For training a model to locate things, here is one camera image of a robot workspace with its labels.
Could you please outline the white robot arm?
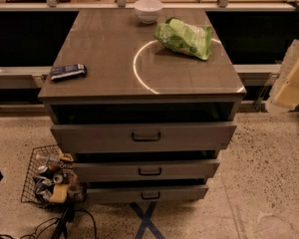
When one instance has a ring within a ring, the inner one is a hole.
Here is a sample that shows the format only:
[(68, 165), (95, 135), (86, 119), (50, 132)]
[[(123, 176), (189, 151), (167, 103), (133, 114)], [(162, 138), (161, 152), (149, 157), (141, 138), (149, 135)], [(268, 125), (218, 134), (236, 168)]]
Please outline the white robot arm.
[(269, 113), (293, 111), (299, 105), (299, 40), (294, 40), (284, 56), (279, 77), (265, 103)]

